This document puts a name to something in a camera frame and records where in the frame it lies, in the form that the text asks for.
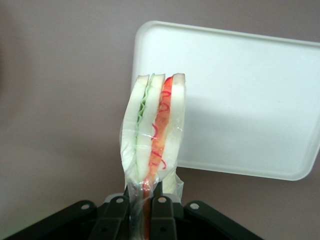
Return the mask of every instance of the white plastic tray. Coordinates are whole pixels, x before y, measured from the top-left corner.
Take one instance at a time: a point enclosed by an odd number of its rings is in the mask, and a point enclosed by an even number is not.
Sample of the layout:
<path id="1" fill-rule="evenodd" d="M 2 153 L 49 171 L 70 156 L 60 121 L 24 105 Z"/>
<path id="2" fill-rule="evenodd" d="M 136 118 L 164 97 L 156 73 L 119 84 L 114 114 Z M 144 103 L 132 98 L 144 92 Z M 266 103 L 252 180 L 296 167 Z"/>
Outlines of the white plastic tray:
<path id="1" fill-rule="evenodd" d="M 180 167 L 283 180 L 320 148 L 320 44 L 167 22 L 136 34 L 138 75 L 185 73 Z"/>

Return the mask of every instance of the plastic wrap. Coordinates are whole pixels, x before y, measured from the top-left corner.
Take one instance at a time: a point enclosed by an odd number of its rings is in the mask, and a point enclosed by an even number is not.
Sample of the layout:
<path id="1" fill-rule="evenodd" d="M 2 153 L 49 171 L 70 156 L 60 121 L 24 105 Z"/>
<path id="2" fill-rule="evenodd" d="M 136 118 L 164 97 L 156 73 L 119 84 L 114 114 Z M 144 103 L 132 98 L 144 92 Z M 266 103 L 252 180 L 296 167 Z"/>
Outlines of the plastic wrap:
<path id="1" fill-rule="evenodd" d="M 121 160 L 130 198 L 130 239 L 148 239 L 150 200 L 157 183 L 181 198 L 176 175 L 186 105 L 185 75 L 139 76 L 120 132 Z"/>

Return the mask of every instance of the screw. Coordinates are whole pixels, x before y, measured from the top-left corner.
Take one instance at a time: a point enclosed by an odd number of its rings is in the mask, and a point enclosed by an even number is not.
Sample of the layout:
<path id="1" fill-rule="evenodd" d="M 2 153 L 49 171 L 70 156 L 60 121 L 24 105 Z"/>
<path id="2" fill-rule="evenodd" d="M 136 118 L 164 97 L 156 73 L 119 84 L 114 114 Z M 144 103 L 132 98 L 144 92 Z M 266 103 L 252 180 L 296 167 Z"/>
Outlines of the screw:
<path id="1" fill-rule="evenodd" d="M 86 209 L 88 209 L 88 208 L 90 208 L 90 205 L 89 205 L 89 204 L 85 204 L 85 205 L 82 205 L 82 206 L 81 206 L 81 209 L 82 209 L 82 210 L 86 210 Z"/>
<path id="2" fill-rule="evenodd" d="M 190 208 L 192 208 L 193 210 L 198 210 L 200 206 L 194 202 L 190 204 Z"/>
<path id="3" fill-rule="evenodd" d="M 164 204 L 166 201 L 167 201 L 167 199 L 163 196 L 158 198 L 158 202 L 161 204 Z"/>
<path id="4" fill-rule="evenodd" d="M 121 198 L 121 197 L 119 197 L 117 200 L 115 200 L 115 202 L 116 202 L 117 204 L 120 204 L 120 203 L 122 203 L 123 201 L 124 201 L 124 199 Z"/>

